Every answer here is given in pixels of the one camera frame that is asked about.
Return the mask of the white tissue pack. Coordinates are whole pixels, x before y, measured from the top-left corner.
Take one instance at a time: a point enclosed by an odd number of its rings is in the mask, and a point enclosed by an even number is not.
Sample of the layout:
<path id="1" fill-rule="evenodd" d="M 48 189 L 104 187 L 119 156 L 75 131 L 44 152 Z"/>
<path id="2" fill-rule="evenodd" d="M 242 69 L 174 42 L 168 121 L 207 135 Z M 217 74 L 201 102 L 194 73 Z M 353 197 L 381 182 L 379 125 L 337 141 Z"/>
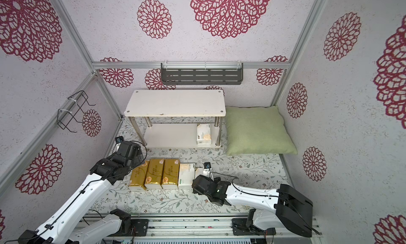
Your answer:
<path id="1" fill-rule="evenodd" d="M 210 123 L 198 123 L 197 124 L 197 145 L 205 146 L 211 145 L 211 124 Z"/>
<path id="2" fill-rule="evenodd" d="M 191 190 L 195 179 L 195 163 L 181 163 L 179 167 L 178 189 Z"/>
<path id="3" fill-rule="evenodd" d="M 201 167 L 196 168 L 196 170 L 195 170 L 195 179 L 196 179 L 198 176 L 204 175 L 204 174 L 205 174 L 205 173 L 204 173 L 204 169 L 203 169 L 203 168 L 201 168 Z"/>

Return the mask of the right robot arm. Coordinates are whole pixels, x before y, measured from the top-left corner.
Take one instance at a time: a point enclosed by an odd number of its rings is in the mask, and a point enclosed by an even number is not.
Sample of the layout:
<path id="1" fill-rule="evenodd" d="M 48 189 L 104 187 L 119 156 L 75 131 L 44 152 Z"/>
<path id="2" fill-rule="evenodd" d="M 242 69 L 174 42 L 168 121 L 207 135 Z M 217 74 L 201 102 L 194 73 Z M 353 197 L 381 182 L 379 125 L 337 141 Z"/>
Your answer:
<path id="1" fill-rule="evenodd" d="M 260 190 L 199 175 L 191 187 L 194 193 L 206 196 L 211 203 L 220 207 L 250 207 L 244 227 L 248 231 L 285 227 L 306 238 L 312 237 L 315 232 L 313 202 L 288 184 L 281 184 L 277 189 Z"/>

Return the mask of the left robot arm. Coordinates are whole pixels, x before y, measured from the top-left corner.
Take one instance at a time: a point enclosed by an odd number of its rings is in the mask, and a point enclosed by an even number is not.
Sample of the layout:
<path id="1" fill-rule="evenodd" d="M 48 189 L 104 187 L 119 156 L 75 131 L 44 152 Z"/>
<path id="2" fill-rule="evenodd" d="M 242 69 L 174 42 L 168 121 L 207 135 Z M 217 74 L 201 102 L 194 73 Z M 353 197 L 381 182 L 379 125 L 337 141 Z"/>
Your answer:
<path id="1" fill-rule="evenodd" d="M 99 160 L 77 191 L 36 230 L 25 230 L 19 244 L 95 244 L 111 234 L 131 234 L 131 215 L 120 209 L 111 211 L 96 223 L 75 228 L 91 206 L 116 182 L 141 166 L 147 157 L 146 146 L 138 141 L 122 141 L 116 152 Z"/>

